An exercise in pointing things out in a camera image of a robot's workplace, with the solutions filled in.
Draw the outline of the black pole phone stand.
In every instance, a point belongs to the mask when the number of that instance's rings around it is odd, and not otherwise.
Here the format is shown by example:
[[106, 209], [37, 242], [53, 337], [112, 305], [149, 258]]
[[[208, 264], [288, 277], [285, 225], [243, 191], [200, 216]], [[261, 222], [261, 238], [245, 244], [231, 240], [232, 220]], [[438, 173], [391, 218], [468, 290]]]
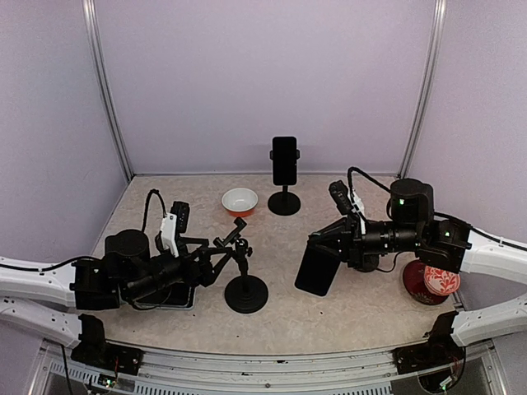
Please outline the black pole phone stand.
[[231, 279], [224, 290], [224, 299], [230, 309], [239, 314], [253, 314], [261, 310], [268, 301], [268, 288], [259, 277], [249, 274], [249, 261], [253, 249], [241, 235], [247, 223], [242, 217], [234, 219], [235, 229], [224, 239], [215, 238], [216, 249], [233, 249], [233, 259], [240, 272]]
[[268, 209], [279, 216], [292, 216], [301, 209], [301, 201], [284, 185], [281, 192], [274, 193], [268, 199]]

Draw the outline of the black teal phone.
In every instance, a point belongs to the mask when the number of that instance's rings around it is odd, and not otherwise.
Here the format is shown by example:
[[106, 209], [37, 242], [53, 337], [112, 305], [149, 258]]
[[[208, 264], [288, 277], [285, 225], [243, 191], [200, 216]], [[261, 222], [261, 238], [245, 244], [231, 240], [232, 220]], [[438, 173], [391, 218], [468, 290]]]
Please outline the black teal phone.
[[295, 185], [297, 181], [297, 161], [300, 158], [296, 138], [274, 137], [269, 157], [272, 161], [273, 184], [277, 186]]

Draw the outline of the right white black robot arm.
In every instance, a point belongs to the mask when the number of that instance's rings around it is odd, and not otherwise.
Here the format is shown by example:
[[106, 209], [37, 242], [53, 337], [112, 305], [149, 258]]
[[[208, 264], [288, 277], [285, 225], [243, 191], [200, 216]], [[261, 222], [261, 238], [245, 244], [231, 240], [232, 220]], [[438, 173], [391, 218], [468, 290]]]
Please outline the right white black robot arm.
[[329, 193], [342, 217], [309, 236], [310, 248], [349, 267], [371, 270], [388, 253], [412, 252], [429, 267], [526, 282], [526, 247], [433, 209], [431, 185], [400, 179], [390, 185], [389, 221], [369, 221], [352, 184], [341, 181]]

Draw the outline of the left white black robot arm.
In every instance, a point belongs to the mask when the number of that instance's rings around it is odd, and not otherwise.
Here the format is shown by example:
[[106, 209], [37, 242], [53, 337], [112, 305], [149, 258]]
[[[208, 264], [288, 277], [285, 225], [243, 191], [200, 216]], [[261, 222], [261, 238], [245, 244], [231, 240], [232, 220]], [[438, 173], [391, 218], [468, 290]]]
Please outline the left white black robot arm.
[[210, 286], [235, 254], [231, 242], [174, 241], [153, 256], [147, 235], [128, 229], [105, 239], [102, 258], [81, 256], [50, 266], [3, 259], [1, 294], [76, 310], [104, 311], [122, 304], [141, 309], [153, 296], [164, 304], [174, 290]]

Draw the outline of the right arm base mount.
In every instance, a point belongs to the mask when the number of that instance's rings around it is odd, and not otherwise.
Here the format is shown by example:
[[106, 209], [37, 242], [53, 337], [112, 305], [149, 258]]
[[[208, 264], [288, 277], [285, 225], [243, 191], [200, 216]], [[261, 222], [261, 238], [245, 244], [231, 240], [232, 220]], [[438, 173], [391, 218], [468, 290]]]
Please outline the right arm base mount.
[[424, 342], [397, 347], [392, 351], [398, 374], [409, 374], [462, 360], [465, 347], [458, 346], [452, 338], [457, 311], [441, 314]]

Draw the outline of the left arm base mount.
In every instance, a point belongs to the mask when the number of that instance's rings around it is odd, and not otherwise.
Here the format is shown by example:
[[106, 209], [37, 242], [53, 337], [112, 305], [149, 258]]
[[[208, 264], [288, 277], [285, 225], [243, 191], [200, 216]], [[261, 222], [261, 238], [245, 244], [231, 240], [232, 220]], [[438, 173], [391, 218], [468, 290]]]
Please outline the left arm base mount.
[[104, 324], [97, 317], [81, 314], [79, 343], [73, 347], [72, 360], [92, 367], [111, 370], [115, 374], [138, 375], [144, 351], [107, 342]]

